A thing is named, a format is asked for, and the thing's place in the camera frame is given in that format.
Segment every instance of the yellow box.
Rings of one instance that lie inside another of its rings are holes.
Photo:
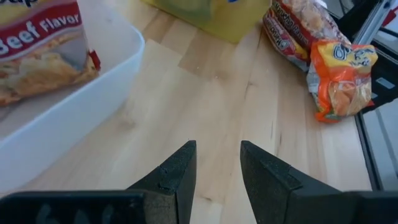
[[[217,37],[239,42],[271,6],[271,0],[143,0]]]

